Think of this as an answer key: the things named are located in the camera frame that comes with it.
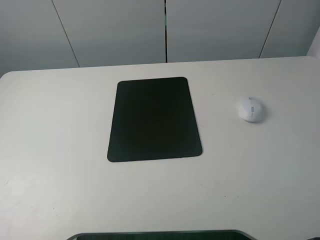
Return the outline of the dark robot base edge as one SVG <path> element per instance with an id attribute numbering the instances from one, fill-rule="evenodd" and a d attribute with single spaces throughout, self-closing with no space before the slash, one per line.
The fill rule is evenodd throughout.
<path id="1" fill-rule="evenodd" d="M 252 240 L 239 230 L 188 230 L 149 232 L 79 233 L 70 240 Z"/>

